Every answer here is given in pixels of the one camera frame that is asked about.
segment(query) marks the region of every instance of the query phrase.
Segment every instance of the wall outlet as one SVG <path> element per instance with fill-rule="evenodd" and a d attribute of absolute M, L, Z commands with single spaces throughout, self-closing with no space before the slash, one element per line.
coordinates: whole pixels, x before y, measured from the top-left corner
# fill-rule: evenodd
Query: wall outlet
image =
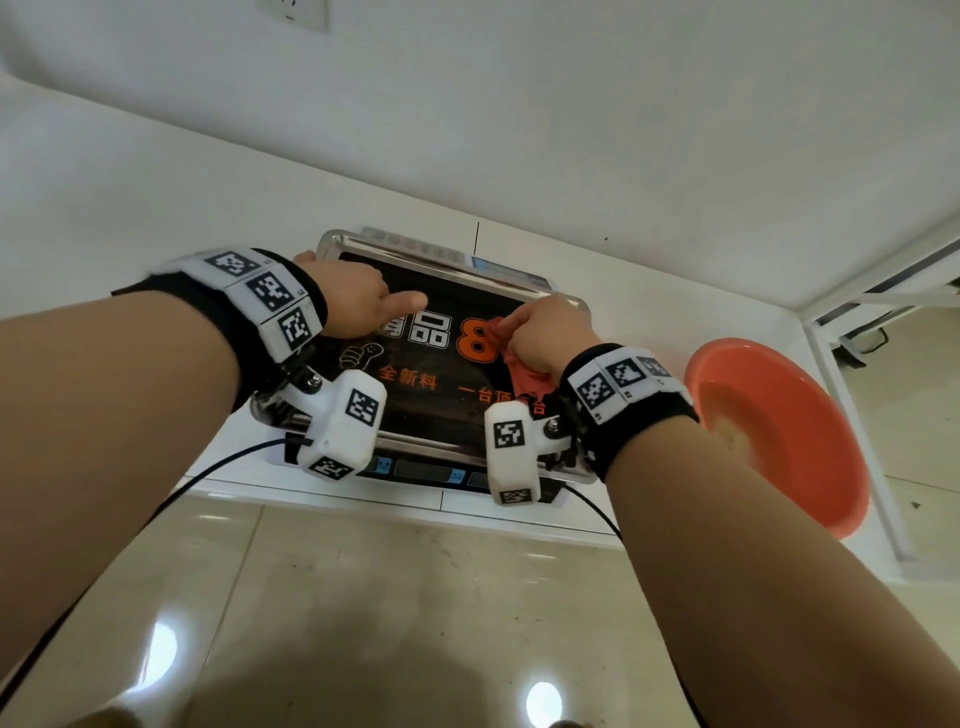
<path fill-rule="evenodd" d="M 288 23 L 326 33 L 326 0 L 260 0 L 260 5 Z"/>

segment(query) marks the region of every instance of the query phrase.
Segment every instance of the white countertop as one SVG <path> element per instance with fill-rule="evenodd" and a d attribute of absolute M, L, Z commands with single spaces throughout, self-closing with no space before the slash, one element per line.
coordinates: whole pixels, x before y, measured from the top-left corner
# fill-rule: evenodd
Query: white countertop
<path fill-rule="evenodd" d="M 99 298 L 151 263 L 226 242 L 292 255 L 328 230 L 370 225 L 556 281 L 608 340 L 653 349 L 676 374 L 711 339 L 740 336 L 823 381 L 797 316 L 768 303 L 449 208 L 0 77 L 0 315 Z M 231 416 L 188 474 L 276 431 Z M 216 497 L 361 510 L 388 518 L 617 546 L 584 503 L 502 508 L 488 497 L 349 477 L 321 481 L 265 453 L 197 487 Z M 607 513 L 602 484 L 582 487 Z M 872 507 L 846 543 L 883 578 L 900 570 Z"/>

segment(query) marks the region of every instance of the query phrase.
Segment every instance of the orange plastic basin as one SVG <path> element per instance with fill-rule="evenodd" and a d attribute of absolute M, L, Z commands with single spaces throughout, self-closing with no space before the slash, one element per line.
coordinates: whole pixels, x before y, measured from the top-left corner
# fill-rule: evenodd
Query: orange plastic basin
<path fill-rule="evenodd" d="M 847 420 L 810 376 L 746 339 L 698 349 L 684 380 L 704 427 L 839 539 L 863 522 L 867 467 Z"/>

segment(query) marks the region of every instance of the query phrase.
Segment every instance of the red cloth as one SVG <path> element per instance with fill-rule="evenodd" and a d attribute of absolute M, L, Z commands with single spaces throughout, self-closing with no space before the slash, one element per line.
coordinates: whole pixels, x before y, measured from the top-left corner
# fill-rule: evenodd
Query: red cloth
<path fill-rule="evenodd" d="M 510 340 L 504 339 L 496 333 L 496 325 L 501 321 L 503 321 L 502 316 L 490 319 L 484 326 L 484 333 L 496 347 L 496 350 L 503 355 L 503 361 L 507 365 L 507 369 L 510 370 L 510 381 L 514 385 L 514 397 L 530 395 L 535 400 L 543 400 L 545 395 L 550 394 L 557 388 L 553 383 L 553 378 L 546 372 L 535 372 L 507 348 Z"/>

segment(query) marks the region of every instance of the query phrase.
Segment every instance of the orange number 8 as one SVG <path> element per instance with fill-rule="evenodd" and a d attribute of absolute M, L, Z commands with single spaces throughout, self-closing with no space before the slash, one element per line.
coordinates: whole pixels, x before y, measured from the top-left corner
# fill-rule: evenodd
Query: orange number 8
<path fill-rule="evenodd" d="M 457 351 L 464 359 L 478 364 L 490 364 L 500 355 L 493 344 L 487 340 L 487 322 L 483 319 L 465 319 L 460 324 L 463 336 L 457 339 Z"/>

